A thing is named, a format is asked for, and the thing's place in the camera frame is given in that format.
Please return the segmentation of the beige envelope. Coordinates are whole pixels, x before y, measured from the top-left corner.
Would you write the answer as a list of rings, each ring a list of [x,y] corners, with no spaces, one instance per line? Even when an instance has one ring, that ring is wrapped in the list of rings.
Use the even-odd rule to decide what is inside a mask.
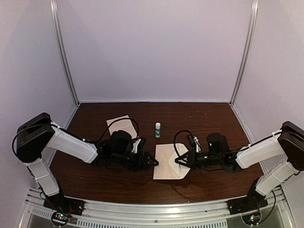
[[[159,162],[158,166],[154,167],[154,180],[181,180],[190,171],[190,168],[177,164],[175,159],[177,154],[173,143],[158,144],[155,148],[155,159]]]

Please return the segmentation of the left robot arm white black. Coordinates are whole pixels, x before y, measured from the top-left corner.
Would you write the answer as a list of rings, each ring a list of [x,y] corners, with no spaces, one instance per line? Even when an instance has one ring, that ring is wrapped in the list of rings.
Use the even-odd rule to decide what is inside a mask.
[[[159,164],[153,155],[144,151],[145,143],[145,138],[138,134],[132,136],[123,129],[111,132],[107,140],[81,138],[54,123],[48,113],[41,113],[17,129],[11,146],[14,155],[50,197],[50,204],[64,211],[68,200],[62,196],[58,181],[42,157],[45,148],[64,152],[97,167],[116,163],[127,170],[142,171]]]

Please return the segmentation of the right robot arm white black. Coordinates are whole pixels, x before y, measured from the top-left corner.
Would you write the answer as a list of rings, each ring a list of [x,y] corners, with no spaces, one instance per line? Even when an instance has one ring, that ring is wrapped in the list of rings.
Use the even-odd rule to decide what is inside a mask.
[[[231,150],[226,137],[220,133],[207,136],[207,152],[202,151],[192,133],[187,138],[192,149],[178,155],[175,162],[191,169],[219,165],[226,172],[235,173],[272,157],[286,156],[284,161],[254,181],[252,192],[243,201],[246,209],[254,209],[261,203],[262,197],[304,170],[304,131],[290,121],[284,122],[270,136],[237,150]]]

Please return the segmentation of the green white glue stick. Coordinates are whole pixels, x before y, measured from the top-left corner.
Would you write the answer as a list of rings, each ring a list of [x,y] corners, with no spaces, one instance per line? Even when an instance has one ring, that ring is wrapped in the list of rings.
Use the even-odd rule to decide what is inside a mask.
[[[161,136],[161,123],[157,122],[155,123],[155,137],[160,138]]]

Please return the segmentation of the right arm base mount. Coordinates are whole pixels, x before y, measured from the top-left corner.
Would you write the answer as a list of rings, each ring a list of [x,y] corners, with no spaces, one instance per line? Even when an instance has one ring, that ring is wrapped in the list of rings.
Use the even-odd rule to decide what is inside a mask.
[[[268,202],[265,198],[256,199],[252,197],[242,197],[227,201],[230,215],[241,214],[241,218],[246,225],[257,225],[261,221],[261,208],[266,207]]]

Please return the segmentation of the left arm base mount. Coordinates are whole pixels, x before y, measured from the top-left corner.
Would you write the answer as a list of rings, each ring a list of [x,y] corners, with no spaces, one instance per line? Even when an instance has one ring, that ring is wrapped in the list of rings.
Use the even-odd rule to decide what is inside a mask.
[[[75,223],[77,221],[75,216],[82,215],[84,205],[85,202],[83,200],[67,197],[58,201],[46,197],[43,203],[45,208],[54,210],[50,220],[55,227],[63,227],[68,223]]]

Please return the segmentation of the right aluminium frame post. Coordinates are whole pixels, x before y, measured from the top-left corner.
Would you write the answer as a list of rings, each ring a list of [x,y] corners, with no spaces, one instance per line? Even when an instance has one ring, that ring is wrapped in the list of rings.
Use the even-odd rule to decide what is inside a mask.
[[[253,43],[253,38],[256,30],[256,24],[257,24],[257,17],[258,17],[258,4],[259,0],[252,0],[251,1],[251,8],[250,8],[250,14],[249,14],[249,21],[248,21],[248,28],[247,28],[247,35],[245,39],[245,45],[244,50],[240,62],[240,67],[237,74],[236,83],[233,89],[233,93],[230,99],[230,106],[233,106],[236,102],[240,86],[242,83],[242,79],[247,67],[247,62],[249,59],[250,49]]]

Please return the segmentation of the aluminium frame post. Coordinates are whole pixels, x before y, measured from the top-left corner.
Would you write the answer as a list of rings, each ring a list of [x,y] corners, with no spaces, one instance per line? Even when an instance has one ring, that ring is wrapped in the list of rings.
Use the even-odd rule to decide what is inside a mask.
[[[71,72],[70,72],[70,68],[69,68],[69,64],[68,64],[68,60],[67,60],[64,40],[63,40],[61,26],[60,26],[57,0],[50,0],[49,2],[50,2],[50,10],[51,10],[51,14],[52,14],[54,29],[55,29],[55,35],[56,35],[56,39],[57,39],[57,46],[58,46],[58,50],[59,50],[59,57],[60,57],[60,60],[62,63],[62,67],[64,70],[64,74],[66,77],[69,91],[71,93],[73,103],[75,106],[78,106],[80,104],[80,102],[79,102],[79,99],[76,94],[76,89],[75,89],[75,86],[73,83],[73,79],[71,76]]]
[[[251,1],[251,8],[250,8],[250,14],[249,14],[249,21],[248,21],[248,28],[247,28],[247,35],[245,39],[245,45],[244,50],[240,62],[240,67],[237,74],[236,83],[233,89],[233,93],[230,99],[230,106],[233,106],[236,102],[240,86],[242,83],[242,79],[247,67],[247,62],[249,59],[250,49],[253,43],[253,38],[256,30],[256,24],[257,24],[257,17],[258,17],[258,4],[259,0],[252,0]]]

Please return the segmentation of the left aluminium frame post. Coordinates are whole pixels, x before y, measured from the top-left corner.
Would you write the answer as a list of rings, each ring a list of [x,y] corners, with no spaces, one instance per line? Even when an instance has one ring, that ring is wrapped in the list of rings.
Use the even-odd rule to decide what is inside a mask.
[[[80,102],[79,102],[79,99],[76,94],[76,89],[75,89],[75,86],[73,83],[73,79],[71,76],[71,72],[70,72],[70,68],[69,68],[69,64],[68,64],[68,60],[67,60],[64,40],[63,40],[61,26],[60,26],[57,0],[50,0],[49,2],[50,2],[50,10],[51,10],[51,14],[52,14],[54,29],[55,29],[55,35],[56,35],[56,39],[57,39],[57,46],[58,46],[58,50],[59,50],[59,57],[60,57],[60,60],[62,63],[62,67],[64,70],[64,74],[66,77],[69,91],[71,93],[73,103],[75,106],[78,106],[80,104]]]

